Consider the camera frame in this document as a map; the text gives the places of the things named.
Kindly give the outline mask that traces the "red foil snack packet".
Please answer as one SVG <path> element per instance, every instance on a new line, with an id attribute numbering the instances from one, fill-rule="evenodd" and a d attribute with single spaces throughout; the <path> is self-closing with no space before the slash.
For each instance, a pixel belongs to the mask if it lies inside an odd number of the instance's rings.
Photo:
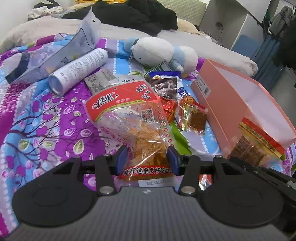
<path id="1" fill-rule="evenodd" d="M 159 99 L 162 103 L 163 110 L 165 111 L 166 119 L 170 124 L 175 118 L 177 103 L 172 99 L 165 99 L 163 97 L 160 97 Z"/>

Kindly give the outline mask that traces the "red clear shredded snack bag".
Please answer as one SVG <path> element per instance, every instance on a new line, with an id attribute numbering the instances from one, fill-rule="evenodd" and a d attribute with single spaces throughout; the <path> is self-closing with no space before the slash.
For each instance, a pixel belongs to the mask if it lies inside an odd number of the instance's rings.
<path id="1" fill-rule="evenodd" d="M 115 166 L 120 181 L 171 178 L 168 147 L 176 141 L 160 97 L 143 79 L 108 85 L 85 102 L 92 123 L 127 146 L 127 159 Z"/>

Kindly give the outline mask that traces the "blue white snack bag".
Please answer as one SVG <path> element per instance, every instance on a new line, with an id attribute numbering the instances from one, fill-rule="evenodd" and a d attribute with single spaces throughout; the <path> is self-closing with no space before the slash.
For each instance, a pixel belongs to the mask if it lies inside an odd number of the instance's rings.
<path id="1" fill-rule="evenodd" d="M 181 73 L 178 71 L 150 72 L 144 78 L 158 96 L 166 100 L 178 102 L 183 97 L 192 96 L 185 90 Z"/>

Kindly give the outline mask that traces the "white shrimp flavour snack bag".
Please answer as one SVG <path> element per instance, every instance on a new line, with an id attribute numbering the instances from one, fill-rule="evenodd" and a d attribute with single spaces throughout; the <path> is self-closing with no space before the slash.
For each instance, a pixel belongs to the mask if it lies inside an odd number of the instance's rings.
<path id="1" fill-rule="evenodd" d="M 132 81 L 144 80 L 139 75 L 122 75 L 113 74 L 108 69 L 101 69 L 94 74 L 84 78 L 84 82 L 88 86 L 92 95 L 98 94 L 100 91 L 111 86 L 128 83 Z"/>

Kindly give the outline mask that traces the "green clear snack bag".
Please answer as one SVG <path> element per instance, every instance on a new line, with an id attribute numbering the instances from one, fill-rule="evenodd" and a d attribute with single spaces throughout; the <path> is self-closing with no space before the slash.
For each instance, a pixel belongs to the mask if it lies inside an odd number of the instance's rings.
<path id="1" fill-rule="evenodd" d="M 149 75 L 149 73 L 151 73 L 151 72 L 158 72 L 158 71 L 171 71 L 171 68 L 166 62 L 163 62 L 163 63 L 149 69 L 146 73 L 144 73 L 144 77 Z"/>

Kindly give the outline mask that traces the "pink cardboard box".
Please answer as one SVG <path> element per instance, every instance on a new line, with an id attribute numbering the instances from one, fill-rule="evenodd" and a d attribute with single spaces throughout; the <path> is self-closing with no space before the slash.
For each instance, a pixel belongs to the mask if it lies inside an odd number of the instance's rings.
<path id="1" fill-rule="evenodd" d="M 295 142 L 295 127 L 271 94 L 252 78 L 206 60 L 191 84 L 199 103 L 208 109 L 208 122 L 224 157 L 241 138 L 241 130 L 255 134 L 262 146 L 280 160 Z"/>

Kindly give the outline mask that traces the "brown bars snack packet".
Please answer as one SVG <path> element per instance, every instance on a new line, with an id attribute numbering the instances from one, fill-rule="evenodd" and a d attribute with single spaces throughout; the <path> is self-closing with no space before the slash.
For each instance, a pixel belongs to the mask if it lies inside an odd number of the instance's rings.
<path id="1" fill-rule="evenodd" d="M 204 134 L 207 116 L 208 109 L 196 102 L 192 96 L 178 99 L 175 118 L 182 131 Z"/>

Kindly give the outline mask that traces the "white spray can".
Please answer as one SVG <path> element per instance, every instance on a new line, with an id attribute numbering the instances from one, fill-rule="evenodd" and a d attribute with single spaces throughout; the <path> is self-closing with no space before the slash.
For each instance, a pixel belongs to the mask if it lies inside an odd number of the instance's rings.
<path id="1" fill-rule="evenodd" d="M 78 82 L 104 65 L 107 58 L 108 52 L 105 49 L 94 49 L 53 72 L 48 78 L 49 86 L 56 95 L 64 95 Z"/>

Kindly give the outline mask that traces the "blue curtain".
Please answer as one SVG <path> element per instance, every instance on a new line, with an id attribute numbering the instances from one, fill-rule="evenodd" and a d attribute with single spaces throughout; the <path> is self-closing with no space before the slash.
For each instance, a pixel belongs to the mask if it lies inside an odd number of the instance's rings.
<path id="1" fill-rule="evenodd" d="M 273 61 L 279 46 L 280 42 L 274 39 L 272 35 L 268 35 L 253 60 L 257 64 L 258 70 L 252 78 L 268 91 L 274 88 L 283 71 L 283 66 L 277 67 Z"/>

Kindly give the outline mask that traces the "translucent plastic bag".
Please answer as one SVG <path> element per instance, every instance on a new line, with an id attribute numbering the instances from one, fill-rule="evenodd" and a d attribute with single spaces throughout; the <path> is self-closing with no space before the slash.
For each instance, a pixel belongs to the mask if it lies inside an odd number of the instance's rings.
<path id="1" fill-rule="evenodd" d="M 100 39 L 100 26 L 100 20 L 90 10 L 70 40 L 62 35 L 57 41 L 16 53 L 4 60 L 1 64 L 1 82 L 33 83 L 47 78 L 54 71 L 93 50 Z"/>

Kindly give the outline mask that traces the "blue chair back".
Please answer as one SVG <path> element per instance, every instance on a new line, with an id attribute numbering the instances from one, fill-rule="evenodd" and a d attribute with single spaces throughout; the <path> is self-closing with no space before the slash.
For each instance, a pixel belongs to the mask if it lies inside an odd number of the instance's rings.
<path id="1" fill-rule="evenodd" d="M 253 59 L 260 48 L 259 42 L 246 35 L 240 35 L 232 51 Z"/>

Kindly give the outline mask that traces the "hanging dark clothes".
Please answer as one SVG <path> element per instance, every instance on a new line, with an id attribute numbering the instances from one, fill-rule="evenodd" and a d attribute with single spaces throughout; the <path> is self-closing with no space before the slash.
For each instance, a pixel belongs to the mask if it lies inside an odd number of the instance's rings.
<path id="1" fill-rule="evenodd" d="M 269 31 L 279 42 L 273 57 L 274 64 L 295 71 L 295 14 L 284 6 L 271 20 Z"/>

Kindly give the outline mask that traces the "white blue plush toy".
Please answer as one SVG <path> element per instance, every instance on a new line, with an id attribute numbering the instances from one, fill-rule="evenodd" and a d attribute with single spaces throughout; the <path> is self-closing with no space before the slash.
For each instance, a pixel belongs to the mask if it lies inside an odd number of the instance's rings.
<path id="1" fill-rule="evenodd" d="M 124 41 L 124 50 L 143 66 L 168 64 L 171 70 L 188 76 L 197 68 L 199 57 L 188 46 L 174 46 L 157 37 L 130 38 Z"/>

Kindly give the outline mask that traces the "cream quilted headboard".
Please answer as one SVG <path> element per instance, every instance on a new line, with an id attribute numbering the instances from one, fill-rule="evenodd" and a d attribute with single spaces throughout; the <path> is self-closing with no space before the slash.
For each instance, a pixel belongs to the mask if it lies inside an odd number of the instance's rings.
<path id="1" fill-rule="evenodd" d="M 174 11 L 178 18 L 199 26 L 205 14 L 207 4 L 198 0 L 159 0 L 166 8 Z"/>

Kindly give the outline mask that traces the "black clothing pile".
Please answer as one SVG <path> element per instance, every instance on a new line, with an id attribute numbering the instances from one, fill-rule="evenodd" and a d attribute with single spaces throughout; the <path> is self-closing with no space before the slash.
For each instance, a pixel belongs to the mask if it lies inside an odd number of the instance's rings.
<path id="1" fill-rule="evenodd" d="M 158 1 L 135 0 L 116 4 L 97 1 L 92 6 L 65 14 L 63 18 L 82 20 L 90 10 L 103 24 L 139 30 L 153 37 L 162 30 L 178 29 L 176 13 Z"/>

